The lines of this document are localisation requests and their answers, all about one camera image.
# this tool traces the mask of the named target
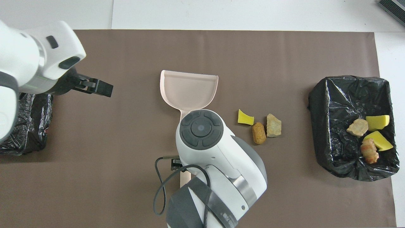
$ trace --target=white table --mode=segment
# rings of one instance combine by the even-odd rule
[[[2,0],[0,19],[20,29],[64,20],[73,29],[375,32],[380,76],[391,85],[397,148],[405,149],[405,27],[375,0]],[[404,188],[400,169],[392,176],[398,227],[405,226]]]

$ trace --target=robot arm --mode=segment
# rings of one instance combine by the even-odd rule
[[[170,228],[202,227],[205,220],[208,228],[234,228],[267,189],[260,156],[213,111],[185,116],[177,127],[176,146],[185,167],[204,172],[187,168],[196,177],[172,195],[166,215]]]
[[[0,20],[0,143],[14,127],[18,93],[60,95],[70,89],[111,97],[113,86],[78,74],[86,57],[67,23],[16,30]]]

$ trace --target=black plastic bag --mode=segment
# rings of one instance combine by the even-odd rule
[[[1,144],[0,154],[22,155],[44,149],[52,103],[53,95],[20,93],[17,123]]]
[[[399,170],[394,141],[394,117],[388,81],[351,75],[326,77],[309,94],[312,134],[318,164],[337,177],[376,181]],[[346,129],[366,116],[389,115],[390,123],[379,132],[394,148],[379,152],[377,163],[367,164],[360,146],[363,137]]]

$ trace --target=brown mat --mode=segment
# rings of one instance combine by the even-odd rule
[[[81,30],[80,73],[114,85],[112,98],[55,98],[47,148],[1,156],[0,227],[165,227],[152,212],[153,163],[176,154],[180,113],[160,96],[163,69],[219,75],[208,106],[263,158],[269,186],[247,227],[395,226],[391,179],[340,179],[316,163],[307,96],[326,76],[378,77],[373,33]],[[282,135],[254,146],[242,109]],[[162,162],[163,176],[170,174]],[[169,194],[179,180],[173,180]]]

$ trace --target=yellow foam piece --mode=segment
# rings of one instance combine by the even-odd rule
[[[253,116],[248,116],[243,111],[239,109],[238,111],[238,123],[244,123],[244,124],[249,124],[253,125],[254,124],[254,117]]]
[[[394,147],[384,136],[382,136],[379,131],[370,133],[369,135],[364,137],[363,141],[369,138],[372,138],[374,140],[374,144],[376,147],[379,148],[379,151],[386,151]]]
[[[369,123],[369,131],[381,130],[390,123],[390,116],[366,116],[367,123]]]

